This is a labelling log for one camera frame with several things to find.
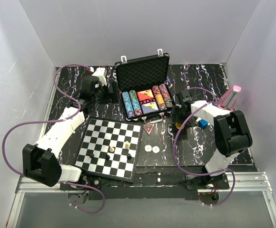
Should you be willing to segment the yellow big blind button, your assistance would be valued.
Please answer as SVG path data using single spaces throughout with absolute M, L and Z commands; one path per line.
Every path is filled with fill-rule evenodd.
M 180 123 L 175 123 L 175 127 L 179 130 L 184 128 Z

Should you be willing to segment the blue playing card deck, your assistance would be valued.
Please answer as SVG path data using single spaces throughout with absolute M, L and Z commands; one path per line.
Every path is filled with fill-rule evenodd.
M 159 111 L 158 105 L 155 101 L 152 102 L 140 102 L 141 110 L 143 114 L 150 114 Z

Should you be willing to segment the black poker set case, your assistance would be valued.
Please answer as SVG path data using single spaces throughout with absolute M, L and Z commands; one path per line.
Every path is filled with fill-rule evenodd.
M 138 92 L 165 84 L 169 59 L 169 53 L 164 53 L 162 49 L 147 57 L 127 59 L 126 56 L 121 56 L 121 61 L 114 64 L 119 91 Z

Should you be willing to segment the red playing card deck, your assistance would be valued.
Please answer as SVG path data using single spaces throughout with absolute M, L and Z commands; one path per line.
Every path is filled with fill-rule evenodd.
M 153 99 L 154 94 L 153 94 L 153 91 L 151 89 L 148 89 L 148 90 L 138 91 L 137 92 L 137 97 L 138 97 L 139 101 L 145 101 L 145 100 L 148 100 L 148 99 Z

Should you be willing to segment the triangular all-in marker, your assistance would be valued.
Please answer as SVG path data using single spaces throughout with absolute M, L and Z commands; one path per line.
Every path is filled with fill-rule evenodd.
M 148 134 L 148 135 L 150 135 L 151 134 L 151 132 L 152 132 L 152 130 L 153 130 L 153 128 L 154 128 L 154 124 L 145 124 L 144 126 L 143 126 L 143 129 L 144 129 L 144 131 Z

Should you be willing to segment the black white chess board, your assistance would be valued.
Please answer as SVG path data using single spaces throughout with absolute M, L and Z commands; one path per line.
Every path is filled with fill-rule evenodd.
M 142 134 L 143 125 L 139 123 L 89 118 L 74 166 L 87 174 L 133 182 Z M 114 147 L 114 152 L 109 151 L 110 147 Z M 109 160 L 105 159 L 106 154 L 110 155 Z

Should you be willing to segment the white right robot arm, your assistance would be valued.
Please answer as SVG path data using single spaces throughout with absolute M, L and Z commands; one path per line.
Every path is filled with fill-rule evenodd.
M 177 94 L 180 105 L 172 108 L 175 120 L 180 121 L 177 135 L 185 130 L 187 122 L 193 117 L 206 121 L 214 128 L 216 150 L 201 173 L 190 173 L 182 169 L 185 173 L 182 184 L 189 190 L 217 188 L 219 183 L 226 180 L 229 164 L 252 146 L 245 116 L 243 112 L 234 109 L 241 90 L 240 86 L 235 85 L 213 103 L 195 99 L 189 89 Z

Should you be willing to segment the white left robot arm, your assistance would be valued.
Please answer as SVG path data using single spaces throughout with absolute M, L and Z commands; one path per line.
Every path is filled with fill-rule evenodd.
M 59 153 L 95 106 L 117 103 L 118 100 L 117 82 L 103 84 L 97 76 L 84 78 L 82 88 L 70 97 L 61 117 L 50 130 L 33 145 L 24 146 L 22 150 L 24 176 L 48 187 L 58 182 L 70 182 L 75 189 L 84 189 L 87 178 L 81 174 L 82 170 L 73 165 L 60 164 Z

